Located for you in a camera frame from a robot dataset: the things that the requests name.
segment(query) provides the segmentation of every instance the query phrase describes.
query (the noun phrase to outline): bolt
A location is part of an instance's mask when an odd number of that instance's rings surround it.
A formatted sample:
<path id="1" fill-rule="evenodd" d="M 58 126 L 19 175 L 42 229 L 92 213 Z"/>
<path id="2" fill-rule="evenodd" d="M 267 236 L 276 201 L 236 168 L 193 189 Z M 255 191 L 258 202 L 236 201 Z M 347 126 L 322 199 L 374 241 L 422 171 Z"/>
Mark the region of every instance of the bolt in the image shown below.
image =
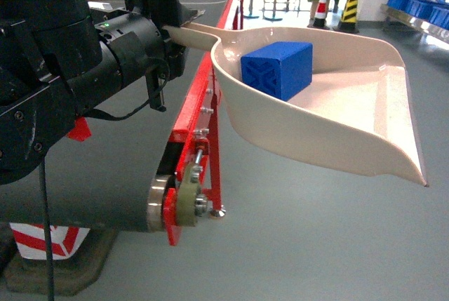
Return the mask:
<path id="1" fill-rule="evenodd" d="M 213 114 L 213 109 L 212 108 L 207 108 L 207 107 L 201 107 L 201 113 Z"/>
<path id="2" fill-rule="evenodd" d="M 201 172 L 203 172 L 202 166 L 199 166 L 197 164 L 192 166 L 192 172 L 190 173 L 190 181 L 193 183 L 198 183 Z"/>
<path id="3" fill-rule="evenodd" d="M 208 210 L 208 199 L 205 194 L 199 194 L 195 199 L 195 215 L 202 216 Z"/>
<path id="4" fill-rule="evenodd" d="M 42 149 L 43 149 L 42 143 L 37 142 L 37 143 L 34 145 L 34 151 L 35 151 L 35 152 L 41 152 Z"/>
<path id="5" fill-rule="evenodd" d="M 204 153 L 204 151 L 202 149 L 199 149 L 198 152 L 196 153 L 196 157 L 195 157 L 196 164 L 199 164 L 199 162 L 201 162 L 201 159 L 203 158 L 203 153 Z"/>
<path id="6" fill-rule="evenodd" d="M 25 115 L 20 110 L 18 110 L 16 113 L 14 113 L 14 119 L 16 119 L 17 121 L 23 121 L 24 118 L 25 118 Z"/>
<path id="7" fill-rule="evenodd" d="M 209 134 L 209 128 L 195 129 L 194 134 L 196 136 L 207 135 Z"/>

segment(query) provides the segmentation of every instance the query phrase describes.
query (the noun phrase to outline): yellow and black striped cone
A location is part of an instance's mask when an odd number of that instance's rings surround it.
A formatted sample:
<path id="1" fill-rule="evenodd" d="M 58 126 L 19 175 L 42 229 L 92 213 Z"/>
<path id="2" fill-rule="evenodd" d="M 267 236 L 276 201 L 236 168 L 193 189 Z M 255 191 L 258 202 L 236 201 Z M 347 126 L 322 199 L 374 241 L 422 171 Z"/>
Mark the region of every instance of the yellow and black striped cone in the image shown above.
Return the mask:
<path id="1" fill-rule="evenodd" d="M 358 33 L 358 29 L 356 27 L 357 3 L 358 0 L 347 0 L 338 26 L 334 27 L 335 31 L 346 33 Z"/>

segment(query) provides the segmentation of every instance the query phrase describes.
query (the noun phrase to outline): gray floor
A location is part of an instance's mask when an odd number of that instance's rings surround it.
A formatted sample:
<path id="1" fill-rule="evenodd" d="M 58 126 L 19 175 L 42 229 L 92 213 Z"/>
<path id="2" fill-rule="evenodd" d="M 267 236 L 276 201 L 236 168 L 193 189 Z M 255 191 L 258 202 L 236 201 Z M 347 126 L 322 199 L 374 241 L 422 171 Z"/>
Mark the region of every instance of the gray floor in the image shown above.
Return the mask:
<path id="1" fill-rule="evenodd" d="M 221 111 L 228 214 L 164 234 L 122 232 L 100 279 L 58 300 L 449 300 L 449 52 L 391 42 L 410 75 L 430 187 L 282 159 L 243 141 Z M 0 300 L 45 300 L 6 290 Z"/>

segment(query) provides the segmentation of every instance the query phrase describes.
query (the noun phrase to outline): orange and white traffic cone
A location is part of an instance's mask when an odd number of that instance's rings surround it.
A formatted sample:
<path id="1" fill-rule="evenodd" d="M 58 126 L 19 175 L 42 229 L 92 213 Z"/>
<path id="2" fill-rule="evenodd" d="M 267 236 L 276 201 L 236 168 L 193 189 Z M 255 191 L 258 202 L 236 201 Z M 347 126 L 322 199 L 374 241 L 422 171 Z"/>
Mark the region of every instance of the orange and white traffic cone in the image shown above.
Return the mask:
<path id="1" fill-rule="evenodd" d="M 315 29 L 329 29 L 326 26 L 326 3 L 328 0 L 319 0 L 318 7 L 315 12 L 315 20 L 312 25 L 309 27 L 313 27 Z"/>

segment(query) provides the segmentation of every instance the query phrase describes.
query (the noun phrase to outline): red and white striped base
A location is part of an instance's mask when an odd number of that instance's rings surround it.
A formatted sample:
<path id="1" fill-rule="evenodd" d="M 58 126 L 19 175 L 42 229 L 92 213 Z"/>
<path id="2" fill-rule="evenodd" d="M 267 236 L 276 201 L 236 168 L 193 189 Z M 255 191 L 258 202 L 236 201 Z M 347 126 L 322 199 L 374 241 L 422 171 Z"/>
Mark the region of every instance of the red and white striped base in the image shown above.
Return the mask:
<path id="1" fill-rule="evenodd" d="M 42 225 L 11 223 L 15 242 L 24 259 L 45 260 L 45 237 Z M 50 226 L 54 260 L 68 259 L 78 250 L 89 229 Z"/>

